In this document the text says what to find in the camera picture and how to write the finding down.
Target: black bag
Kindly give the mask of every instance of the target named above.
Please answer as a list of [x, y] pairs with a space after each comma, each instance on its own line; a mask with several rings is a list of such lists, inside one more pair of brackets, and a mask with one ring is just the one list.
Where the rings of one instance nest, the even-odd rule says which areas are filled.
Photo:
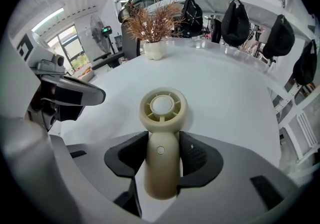
[[230, 46], [243, 44], [250, 32], [250, 24], [245, 6], [239, 1], [239, 6], [233, 0], [224, 14], [221, 26], [223, 40]]
[[291, 25], [283, 14], [278, 15], [271, 29], [267, 43], [262, 54], [265, 58], [274, 61], [274, 56], [285, 56], [289, 54], [295, 43], [295, 34]]
[[195, 37], [202, 34], [202, 9], [196, 4], [195, 0], [185, 0], [181, 16], [184, 21], [181, 24], [182, 35], [186, 37]]
[[314, 39], [303, 49], [303, 52], [293, 67], [293, 77], [295, 81], [305, 86], [311, 83], [317, 70], [317, 49]]

